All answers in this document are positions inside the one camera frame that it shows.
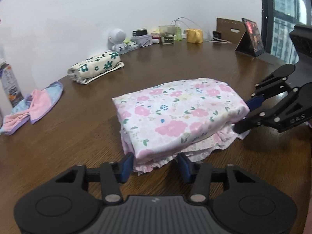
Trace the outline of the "pink floral baby garment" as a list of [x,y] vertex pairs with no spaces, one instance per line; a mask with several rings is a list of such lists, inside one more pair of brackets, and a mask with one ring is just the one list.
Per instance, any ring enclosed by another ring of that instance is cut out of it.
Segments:
[[133,170],[149,173],[184,153],[197,162],[237,138],[233,126],[249,108],[227,83],[209,78],[173,81],[113,99],[124,153]]

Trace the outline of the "framed picture stand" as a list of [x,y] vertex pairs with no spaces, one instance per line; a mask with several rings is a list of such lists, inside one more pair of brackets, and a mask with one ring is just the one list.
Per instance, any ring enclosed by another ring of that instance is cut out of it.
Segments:
[[242,22],[245,26],[245,32],[235,51],[253,57],[258,57],[265,53],[264,44],[257,23],[246,18],[242,18]]

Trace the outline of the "brown cardboard box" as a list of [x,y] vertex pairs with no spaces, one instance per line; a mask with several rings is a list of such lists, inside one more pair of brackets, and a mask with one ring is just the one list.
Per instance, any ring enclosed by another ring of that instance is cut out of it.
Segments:
[[213,41],[238,44],[245,33],[245,25],[241,21],[216,18],[216,30],[213,31]]

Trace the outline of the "yellow mug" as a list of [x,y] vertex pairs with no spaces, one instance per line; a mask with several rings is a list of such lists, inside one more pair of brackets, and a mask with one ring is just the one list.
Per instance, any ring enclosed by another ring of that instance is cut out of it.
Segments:
[[186,39],[188,43],[200,44],[203,43],[203,31],[201,29],[186,29]]

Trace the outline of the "green spray bottle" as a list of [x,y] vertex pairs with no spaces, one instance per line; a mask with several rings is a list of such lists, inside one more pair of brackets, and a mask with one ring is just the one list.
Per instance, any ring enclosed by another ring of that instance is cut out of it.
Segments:
[[177,41],[181,41],[182,40],[182,29],[181,29],[181,27],[180,27],[180,25],[179,24],[176,24],[176,29],[175,29],[175,35],[176,35],[176,40]]

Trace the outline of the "pink blue towel cap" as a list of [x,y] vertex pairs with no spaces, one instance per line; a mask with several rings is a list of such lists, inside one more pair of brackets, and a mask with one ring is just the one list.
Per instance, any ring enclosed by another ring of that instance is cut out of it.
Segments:
[[33,90],[31,94],[21,100],[9,115],[4,116],[1,134],[12,135],[27,121],[31,124],[42,119],[63,93],[63,85],[56,81],[43,90]]

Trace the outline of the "floral cream fabric pouch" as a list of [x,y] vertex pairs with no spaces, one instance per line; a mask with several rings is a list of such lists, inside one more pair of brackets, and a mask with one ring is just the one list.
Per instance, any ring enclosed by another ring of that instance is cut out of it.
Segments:
[[67,70],[67,75],[76,83],[87,85],[90,82],[123,67],[124,63],[121,61],[118,52],[108,50],[71,66]]

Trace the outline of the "plastic drink bottle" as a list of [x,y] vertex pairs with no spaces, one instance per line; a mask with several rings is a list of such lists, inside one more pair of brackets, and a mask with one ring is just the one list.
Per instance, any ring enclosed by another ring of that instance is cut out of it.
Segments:
[[6,62],[1,64],[1,83],[12,107],[17,106],[24,98],[13,73],[12,66]]

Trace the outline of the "black adapter on tin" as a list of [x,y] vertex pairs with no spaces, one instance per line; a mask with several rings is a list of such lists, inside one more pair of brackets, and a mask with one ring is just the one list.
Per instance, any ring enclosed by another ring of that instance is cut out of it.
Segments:
[[145,28],[137,29],[137,30],[134,30],[134,31],[132,32],[132,36],[133,36],[133,37],[144,36],[144,35],[147,35],[147,34],[148,34],[148,31],[147,31],[147,29],[145,29]]

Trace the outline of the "white robot figurine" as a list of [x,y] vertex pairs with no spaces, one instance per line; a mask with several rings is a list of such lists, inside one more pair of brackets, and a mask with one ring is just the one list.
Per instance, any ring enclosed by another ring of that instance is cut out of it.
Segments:
[[126,33],[120,29],[115,28],[108,34],[109,48],[118,54],[125,54],[128,52],[127,44],[124,42],[126,39]]

